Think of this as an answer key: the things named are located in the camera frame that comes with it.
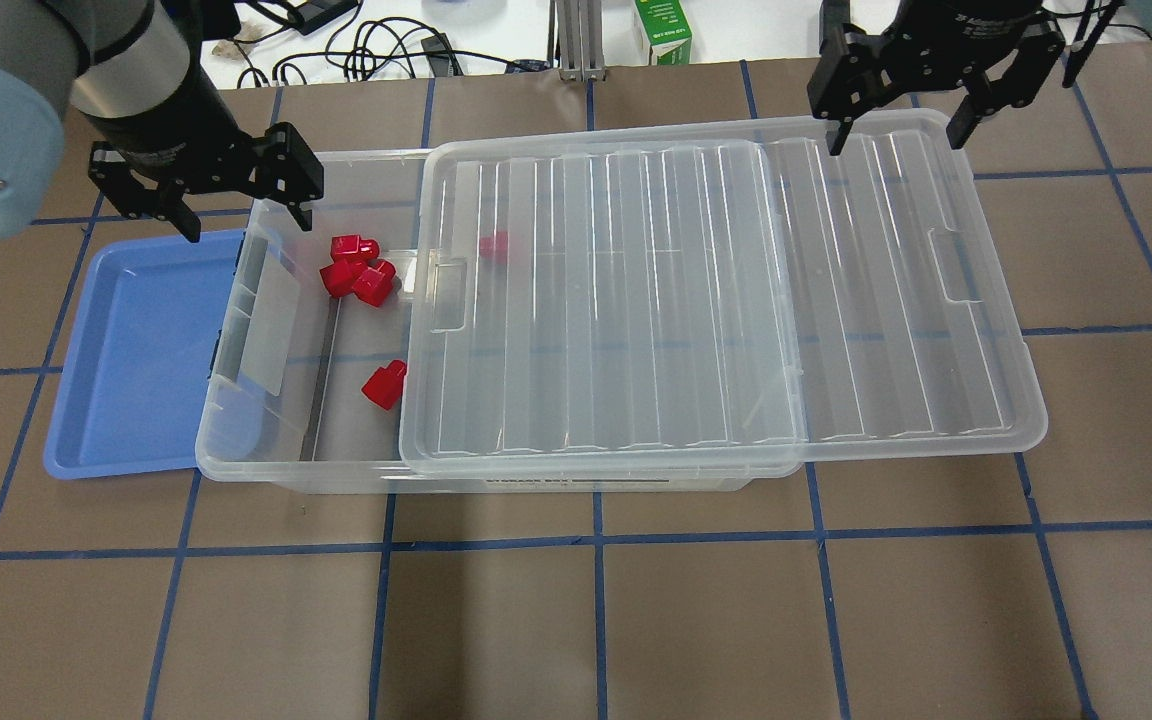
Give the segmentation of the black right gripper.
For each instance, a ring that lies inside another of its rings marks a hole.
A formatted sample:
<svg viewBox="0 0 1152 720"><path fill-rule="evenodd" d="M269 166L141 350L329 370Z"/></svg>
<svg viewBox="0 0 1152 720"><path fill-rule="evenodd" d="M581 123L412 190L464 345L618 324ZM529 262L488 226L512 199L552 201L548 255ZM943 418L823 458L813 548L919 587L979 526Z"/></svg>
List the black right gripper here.
<svg viewBox="0 0 1152 720"><path fill-rule="evenodd" d="M897 97L965 92L946 126L963 150L986 118L1024 108L1066 47L1039 1L901 1L890 26L870 33L849 1L820 3L818 63L806 83L813 118L831 120L828 154L846 149L854 120Z"/></svg>

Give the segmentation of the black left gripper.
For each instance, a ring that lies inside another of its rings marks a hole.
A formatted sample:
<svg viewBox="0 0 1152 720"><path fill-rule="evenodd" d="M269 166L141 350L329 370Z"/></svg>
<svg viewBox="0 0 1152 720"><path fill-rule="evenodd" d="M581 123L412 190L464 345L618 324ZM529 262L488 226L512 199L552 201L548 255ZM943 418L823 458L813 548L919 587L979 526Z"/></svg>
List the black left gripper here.
<svg viewBox="0 0 1152 720"><path fill-rule="evenodd" d="M91 145L88 179L126 217L164 217L189 243L202 225L187 197L242 194L288 206L301 232L314 229L314 200L325 195L324 165L291 123L262 136L241 131L214 143L179 143L159 152L132 152L109 142Z"/></svg>

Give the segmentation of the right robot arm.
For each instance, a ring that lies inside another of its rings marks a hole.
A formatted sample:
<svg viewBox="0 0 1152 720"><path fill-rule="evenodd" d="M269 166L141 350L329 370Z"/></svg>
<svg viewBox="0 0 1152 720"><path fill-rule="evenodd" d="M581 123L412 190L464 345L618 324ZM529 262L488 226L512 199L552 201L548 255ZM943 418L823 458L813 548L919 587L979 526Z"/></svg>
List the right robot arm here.
<svg viewBox="0 0 1152 720"><path fill-rule="evenodd" d="M1032 104L1056 65L1064 65L1062 88L1073 86L1121 9L1120 1L1066 14L1043 1L901 1L890 26L873 35L854 22L849 1L824 1L809 106L828 126L829 154L840 156L867 111L961 90L946 128L948 146L960 150L984 119ZM1062 18L1076 22L1071 38Z"/></svg>

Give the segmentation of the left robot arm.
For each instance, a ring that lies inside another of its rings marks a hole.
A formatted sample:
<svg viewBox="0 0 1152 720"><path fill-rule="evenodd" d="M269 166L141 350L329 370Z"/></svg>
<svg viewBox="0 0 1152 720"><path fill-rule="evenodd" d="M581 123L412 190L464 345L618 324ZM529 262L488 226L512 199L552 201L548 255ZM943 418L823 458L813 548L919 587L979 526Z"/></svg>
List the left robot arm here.
<svg viewBox="0 0 1152 720"><path fill-rule="evenodd" d="M289 123L248 135L202 68L241 31L233 1L0 1L0 240L38 215L76 111L88 179L119 214L200 238L191 195L276 202L302 232L325 170Z"/></svg>

